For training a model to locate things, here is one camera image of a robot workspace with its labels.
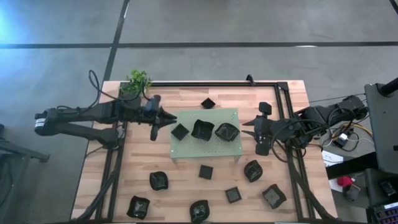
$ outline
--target black metal frame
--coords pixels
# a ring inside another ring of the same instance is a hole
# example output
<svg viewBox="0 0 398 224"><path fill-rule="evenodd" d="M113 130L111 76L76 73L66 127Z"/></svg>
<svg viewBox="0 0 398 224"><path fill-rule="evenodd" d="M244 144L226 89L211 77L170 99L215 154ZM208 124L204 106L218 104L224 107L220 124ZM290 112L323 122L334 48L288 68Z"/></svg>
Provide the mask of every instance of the black metal frame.
<svg viewBox="0 0 398 224"><path fill-rule="evenodd" d="M153 82L152 86L153 87L252 86L254 88L255 87L271 87L275 90L275 97L276 97L276 102L277 102L277 106L278 106L279 118L280 119L285 118L280 91L284 92L289 116L292 117L293 113L294 113L287 82L254 82L250 76L250 78L248 77L248 81L241 81L241 82L222 82L222 81L220 81L220 82ZM123 128L124 128L124 130L127 130L127 122L123 123ZM113 151L108 151L108 153L106 155L104 172L103 172L103 177L102 177L102 182L101 182L101 190L97 195L97 197L100 195L100 198L99 198L99 203L96 206L95 220L98 220L99 222L100 221L111 222L113 220L114 207L116 204L116 193L118 190L118 182L119 182L119 175L120 175L120 169L121 169L121 161L122 161L123 150L124 150L125 135L122 136L121 140L122 140L122 144L118 147L118 155L117 155L115 167L113 170L114 175L111 175L111 176L109 176L109 170L110 170L111 163L112 163ZM304 182L308 185L307 173L305 170L304 160L303 160L303 156L302 156L301 152L297 153L297 157L298 157L297 160L298 160L298 164L299 164L300 175L302 176ZM302 204L301 204L301 200L300 200L298 184L291 176L292 170L295 169L294 160L293 160L292 155L289 155L289 157L288 157L288 167L289 167L290 181L292 184L294 203L295 203L295 208L296 208L296 212L297 212L297 220L300 221L305 217L303 217L303 210L302 210ZM110 178L112 178L112 180L111 180L111 183L112 183L111 198L109 201L107 217L103 218L102 217L102 210L103 210L103 203L104 203L103 197L106 195L106 192L110 188L110 185L109 185ZM306 204L307 204L309 219L315 219L315 212L314 212L313 206L312 206L311 202L309 201L309 199L307 199Z"/></svg>

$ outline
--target black container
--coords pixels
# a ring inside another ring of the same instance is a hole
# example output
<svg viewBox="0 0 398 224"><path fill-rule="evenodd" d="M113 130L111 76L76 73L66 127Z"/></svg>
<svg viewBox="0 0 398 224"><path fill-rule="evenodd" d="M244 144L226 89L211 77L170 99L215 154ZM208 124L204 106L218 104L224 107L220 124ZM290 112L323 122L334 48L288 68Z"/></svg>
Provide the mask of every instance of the black container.
<svg viewBox="0 0 398 224"><path fill-rule="evenodd" d="M199 200L189 208L192 223L201 223L210 215L209 203L207 200Z"/></svg>
<svg viewBox="0 0 398 224"><path fill-rule="evenodd" d="M149 174L150 187L154 190L168 189L169 180L165 172L158 171Z"/></svg>
<svg viewBox="0 0 398 224"><path fill-rule="evenodd" d="M213 175L213 168L205 165L200 166L199 177L211 180L211 176Z"/></svg>
<svg viewBox="0 0 398 224"><path fill-rule="evenodd" d="M239 200L242 200L241 193L239 193L238 187L233 187L225 191L226 197L229 203L234 203Z"/></svg>
<svg viewBox="0 0 398 224"><path fill-rule="evenodd" d="M205 99L201 105L204 107L204 109L212 109L216 103L213 102L213 100L211 100L210 98Z"/></svg>
<svg viewBox="0 0 398 224"><path fill-rule="evenodd" d="M279 207L284 201L286 201L285 194L276 184L272 184L267 190L263 191L262 196L272 209Z"/></svg>
<svg viewBox="0 0 398 224"><path fill-rule="evenodd" d="M209 141L213 133L214 124L206 121L197 120L193 125L191 135L195 138Z"/></svg>
<svg viewBox="0 0 398 224"><path fill-rule="evenodd" d="M147 216L150 201L146 198L133 196L130 201L130 207L127 215L131 218L139 218L143 220Z"/></svg>
<svg viewBox="0 0 398 224"><path fill-rule="evenodd" d="M224 141L234 141L239 133L239 129L229 123L221 124L215 131L215 134Z"/></svg>
<svg viewBox="0 0 398 224"><path fill-rule="evenodd" d="M262 168L260 164L257 162L257 160L249 162L244 167L244 175L248 178L250 183L253 183L254 181L258 180L261 177Z"/></svg>
<svg viewBox="0 0 398 224"><path fill-rule="evenodd" d="M189 133L188 129L185 128L182 124L178 124L172 131L174 137L178 140L182 140Z"/></svg>

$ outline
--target potted plant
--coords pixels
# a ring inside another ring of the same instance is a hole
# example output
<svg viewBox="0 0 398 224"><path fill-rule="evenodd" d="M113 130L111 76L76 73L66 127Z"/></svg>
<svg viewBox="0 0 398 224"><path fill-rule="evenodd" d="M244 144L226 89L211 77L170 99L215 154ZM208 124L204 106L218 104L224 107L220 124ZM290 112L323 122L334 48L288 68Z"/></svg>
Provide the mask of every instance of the potted plant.
<svg viewBox="0 0 398 224"><path fill-rule="evenodd" d="M145 94L152 84L152 80L145 71L133 70L130 77L126 75L126 80L128 82L123 83L121 91L130 95Z"/></svg>

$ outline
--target table leg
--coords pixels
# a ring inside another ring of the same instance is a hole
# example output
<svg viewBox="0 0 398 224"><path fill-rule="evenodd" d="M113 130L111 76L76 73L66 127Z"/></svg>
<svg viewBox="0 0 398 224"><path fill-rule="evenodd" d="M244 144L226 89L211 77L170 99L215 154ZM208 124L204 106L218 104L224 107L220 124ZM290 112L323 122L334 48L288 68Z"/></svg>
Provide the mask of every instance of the table leg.
<svg viewBox="0 0 398 224"><path fill-rule="evenodd" d="M239 155L239 156L234 156L234 160L235 160L235 162L238 162L240 158L241 158L241 156L240 156L240 155Z"/></svg>

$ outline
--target black cube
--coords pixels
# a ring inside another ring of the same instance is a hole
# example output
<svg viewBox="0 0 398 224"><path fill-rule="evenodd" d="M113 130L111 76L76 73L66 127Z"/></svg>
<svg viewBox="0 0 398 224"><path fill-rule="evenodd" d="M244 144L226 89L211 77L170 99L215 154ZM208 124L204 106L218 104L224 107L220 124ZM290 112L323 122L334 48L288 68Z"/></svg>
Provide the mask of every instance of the black cube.
<svg viewBox="0 0 398 224"><path fill-rule="evenodd" d="M238 187L233 187L225 191L229 203L234 203L242 199Z"/></svg>
<svg viewBox="0 0 398 224"><path fill-rule="evenodd" d="M201 105L204 107L204 109L212 109L216 103L213 102L213 100L211 100L210 98L205 99Z"/></svg>
<svg viewBox="0 0 398 224"><path fill-rule="evenodd" d="M172 131L174 137L178 140L182 140L189 133L188 129L185 128L182 124L178 124Z"/></svg>
<svg viewBox="0 0 398 224"><path fill-rule="evenodd" d="M276 184L272 184L267 190L263 191L262 196L272 209L279 207L284 201L286 201L285 194Z"/></svg>
<svg viewBox="0 0 398 224"><path fill-rule="evenodd" d="M211 180L211 176L213 175L213 168L201 165L199 170L199 177Z"/></svg>

